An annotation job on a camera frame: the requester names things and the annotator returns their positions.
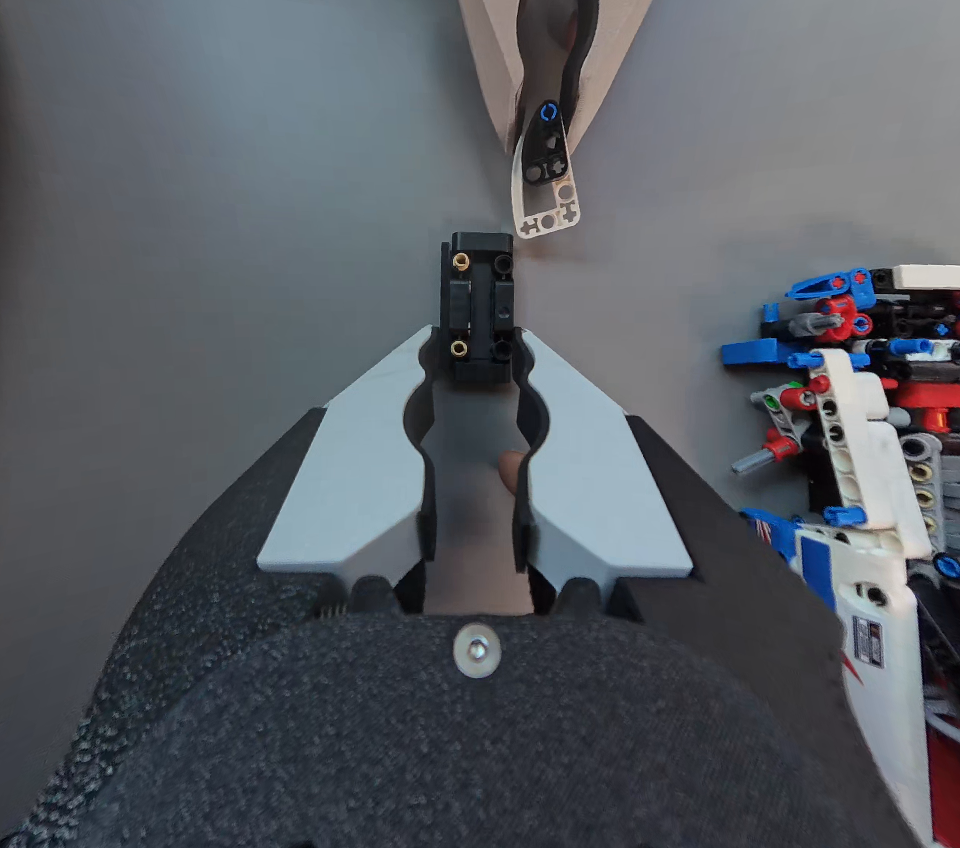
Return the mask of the toy brick race car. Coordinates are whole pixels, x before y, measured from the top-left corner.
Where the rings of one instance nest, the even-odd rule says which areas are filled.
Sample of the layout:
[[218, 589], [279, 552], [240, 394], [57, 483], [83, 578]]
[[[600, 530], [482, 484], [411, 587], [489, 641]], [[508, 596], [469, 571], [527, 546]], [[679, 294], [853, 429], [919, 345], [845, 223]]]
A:
[[813, 520], [742, 514], [838, 617], [846, 695], [924, 846], [958, 846], [959, 267], [854, 267], [765, 304], [726, 367], [791, 371], [754, 391], [762, 446], [798, 459]]

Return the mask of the black brick assembly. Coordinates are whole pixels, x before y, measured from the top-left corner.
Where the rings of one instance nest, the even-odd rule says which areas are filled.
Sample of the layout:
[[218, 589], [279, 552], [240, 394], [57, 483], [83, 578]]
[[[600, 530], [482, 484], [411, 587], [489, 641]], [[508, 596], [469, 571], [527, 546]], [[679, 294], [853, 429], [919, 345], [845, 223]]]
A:
[[512, 379], [513, 237], [456, 232], [441, 246], [438, 368], [457, 385]]

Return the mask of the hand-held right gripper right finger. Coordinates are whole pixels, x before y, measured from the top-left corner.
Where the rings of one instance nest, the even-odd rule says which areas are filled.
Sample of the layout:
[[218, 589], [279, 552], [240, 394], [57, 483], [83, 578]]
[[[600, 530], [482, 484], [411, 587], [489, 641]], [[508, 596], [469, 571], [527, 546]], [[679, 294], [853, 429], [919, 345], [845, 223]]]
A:
[[517, 476], [513, 557], [534, 613], [574, 578], [606, 604], [620, 578], [687, 578], [694, 565], [627, 413], [531, 331], [516, 329]]

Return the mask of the white curved brick piece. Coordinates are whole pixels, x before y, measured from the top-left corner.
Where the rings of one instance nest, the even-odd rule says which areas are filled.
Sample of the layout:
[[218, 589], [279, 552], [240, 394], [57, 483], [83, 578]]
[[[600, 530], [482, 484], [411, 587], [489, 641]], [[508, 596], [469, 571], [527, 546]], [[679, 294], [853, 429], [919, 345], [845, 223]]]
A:
[[544, 99], [518, 139], [511, 164], [513, 226], [532, 240], [579, 223], [581, 208], [561, 108]]

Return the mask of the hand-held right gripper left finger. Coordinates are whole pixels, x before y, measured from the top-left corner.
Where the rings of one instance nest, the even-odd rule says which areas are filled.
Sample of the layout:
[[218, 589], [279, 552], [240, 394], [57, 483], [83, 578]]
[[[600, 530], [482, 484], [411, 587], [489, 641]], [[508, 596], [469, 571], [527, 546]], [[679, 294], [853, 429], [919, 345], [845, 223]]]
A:
[[386, 578], [421, 613], [436, 552], [434, 423], [439, 331], [426, 326], [322, 410], [317, 432], [257, 556], [259, 569], [320, 573], [351, 590]]

